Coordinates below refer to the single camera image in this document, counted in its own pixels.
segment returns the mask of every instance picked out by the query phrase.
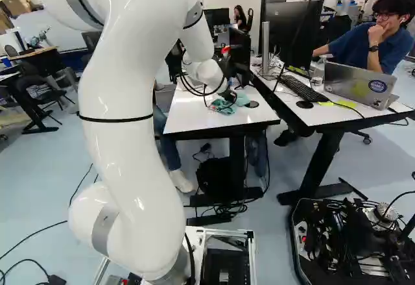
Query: curly hair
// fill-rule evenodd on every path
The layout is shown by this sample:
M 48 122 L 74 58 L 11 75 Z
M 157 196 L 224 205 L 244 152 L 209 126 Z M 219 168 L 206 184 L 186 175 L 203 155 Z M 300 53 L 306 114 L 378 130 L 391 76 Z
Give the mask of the curly hair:
M 402 23 L 406 26 L 415 16 L 415 0 L 378 0 L 372 10 L 381 14 L 397 14 L 404 16 L 409 14 L 408 21 Z

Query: gray floor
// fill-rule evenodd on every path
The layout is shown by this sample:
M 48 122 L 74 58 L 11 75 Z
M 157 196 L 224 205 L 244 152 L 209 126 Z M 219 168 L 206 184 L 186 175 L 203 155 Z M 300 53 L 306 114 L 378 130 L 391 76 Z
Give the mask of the gray floor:
M 411 64 L 404 62 L 397 69 L 399 82 L 395 92 L 404 103 L 415 107 L 415 78 L 407 74 L 405 68 L 408 66 Z M 67 113 L 57 112 L 55 115 L 64 123 L 58 132 L 20 136 L 0 152 L 0 254 L 31 232 L 65 220 L 69 198 L 91 163 L 79 119 Z M 297 284 L 285 224 L 289 209 L 277 203 L 276 194 L 300 185 L 319 136 L 315 134 L 301 139 L 286 148 L 274 146 L 272 141 L 286 128 L 282 123 L 267 132 L 272 170 L 268 193 L 263 199 L 250 204 L 248 211 L 231 223 L 214 226 L 255 231 L 258 284 Z M 374 140 L 371 145 L 363 144 L 358 136 L 346 134 L 324 183 L 333 183 L 338 177 L 343 177 L 370 199 L 386 202 L 401 192 L 413 190 L 414 129 L 412 120 L 409 127 L 384 125 L 368 129 L 366 132 Z M 178 143 L 184 171 L 194 181 L 197 162 L 191 155 L 204 143 Z M 216 156 L 226 155 L 226 140 L 211 143 Z M 83 187 L 91 184 L 95 176 L 93 169 Z M 248 182 L 258 184 L 251 171 Z M 396 203 L 396 208 L 406 219 L 415 212 L 411 203 L 414 199 L 414 196 L 404 197 Z M 192 210 L 186 212 L 189 217 L 194 214 Z M 101 260 L 95 251 L 76 241 L 66 224 L 25 242 L 0 261 L 0 269 L 5 271 L 24 258 L 38 260 L 49 274 L 60 275 L 69 285 L 92 284 Z M 127 274 L 115 264 L 110 266 L 108 272 Z M 7 276 L 8 284 L 42 281 L 46 281 L 43 274 L 31 263 L 21 264 Z

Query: yellow sticky note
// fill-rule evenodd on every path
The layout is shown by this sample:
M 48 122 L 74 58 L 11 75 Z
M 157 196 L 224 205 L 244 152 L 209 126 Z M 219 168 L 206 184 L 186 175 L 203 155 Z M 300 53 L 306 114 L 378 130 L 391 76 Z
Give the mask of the yellow sticky note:
M 319 102 L 318 105 L 321 105 L 321 106 L 333 106 L 335 104 L 333 102 L 328 101 L 328 102 Z
M 357 103 L 346 101 L 346 100 L 338 100 L 337 103 L 340 105 L 344 105 L 348 108 L 355 108 L 357 106 Z

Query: jeans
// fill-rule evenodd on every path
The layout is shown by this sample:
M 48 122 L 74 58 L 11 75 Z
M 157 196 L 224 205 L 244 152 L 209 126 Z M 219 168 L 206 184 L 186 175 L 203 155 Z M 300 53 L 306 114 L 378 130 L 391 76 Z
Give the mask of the jeans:
M 249 164 L 254 167 L 255 174 L 258 177 L 264 177 L 267 169 L 267 139 L 264 133 L 246 136 L 245 151 Z
M 161 150 L 166 157 L 169 170 L 172 171 L 180 169 L 182 163 L 180 162 L 180 155 L 177 151 L 176 141 L 163 135 L 166 121 L 166 115 L 164 115 L 157 105 L 153 105 L 154 131 L 160 136 Z

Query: silver laptop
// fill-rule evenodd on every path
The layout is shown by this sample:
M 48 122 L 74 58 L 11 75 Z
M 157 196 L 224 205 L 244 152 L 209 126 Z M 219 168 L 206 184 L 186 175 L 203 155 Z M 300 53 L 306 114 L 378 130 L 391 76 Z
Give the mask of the silver laptop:
M 392 95 L 396 77 L 344 64 L 326 62 L 324 88 L 327 92 L 378 110 L 388 108 L 399 97 Z

